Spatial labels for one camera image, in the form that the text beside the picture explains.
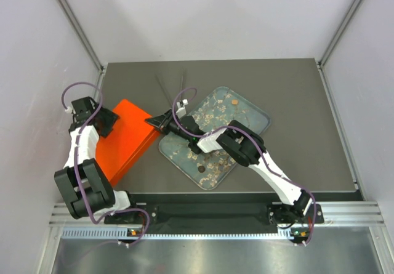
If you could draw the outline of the orange box lid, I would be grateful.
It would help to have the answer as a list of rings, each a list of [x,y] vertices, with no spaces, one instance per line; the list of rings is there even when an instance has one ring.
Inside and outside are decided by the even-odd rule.
[[[100,138],[96,147],[96,161],[110,183],[110,179],[115,171],[115,159],[121,143],[130,142],[138,135],[143,138],[154,128],[145,122],[151,116],[132,102],[124,99],[113,109],[119,115],[119,119],[113,126],[112,132],[107,138]]]

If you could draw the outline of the silver metal tongs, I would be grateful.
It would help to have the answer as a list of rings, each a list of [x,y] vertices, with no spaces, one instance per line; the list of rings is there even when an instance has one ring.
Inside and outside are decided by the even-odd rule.
[[[164,94],[169,106],[171,107],[174,99],[171,97],[167,87],[165,86],[163,78],[157,73],[154,73],[154,77],[155,77],[155,80],[158,83],[162,93]],[[181,91],[184,90],[184,83],[185,83],[186,77],[187,77],[187,70],[183,69],[182,74],[181,74],[181,78],[180,78],[180,90]]]

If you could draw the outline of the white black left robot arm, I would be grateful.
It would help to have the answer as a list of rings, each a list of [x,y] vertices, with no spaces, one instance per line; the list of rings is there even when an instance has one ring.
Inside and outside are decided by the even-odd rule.
[[[126,191],[115,191],[96,160],[99,139],[113,130],[119,116],[100,107],[92,97],[72,101],[73,122],[69,128],[71,147],[63,169],[54,180],[74,219],[95,213],[118,212],[125,222],[138,219],[140,209]]]

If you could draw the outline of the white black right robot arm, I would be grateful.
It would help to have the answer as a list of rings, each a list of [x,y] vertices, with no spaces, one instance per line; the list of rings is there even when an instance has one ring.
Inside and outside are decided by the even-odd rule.
[[[301,222],[310,214],[312,221],[317,215],[316,200],[306,188],[293,182],[273,161],[265,148],[263,139],[237,120],[210,132],[203,132],[190,115],[178,118],[173,110],[145,119],[156,131],[173,133],[188,142],[196,154],[224,150],[231,159],[248,167],[266,181],[287,207],[289,218]]]

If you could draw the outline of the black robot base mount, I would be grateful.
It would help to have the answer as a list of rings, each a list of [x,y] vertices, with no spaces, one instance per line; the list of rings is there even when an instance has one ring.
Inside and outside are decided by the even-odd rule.
[[[283,204],[274,193],[138,193],[131,195],[131,204],[146,210],[155,225],[174,219],[191,220],[192,224],[210,220],[245,222],[247,218],[263,225],[324,222],[319,204],[311,204],[304,211],[299,204]]]

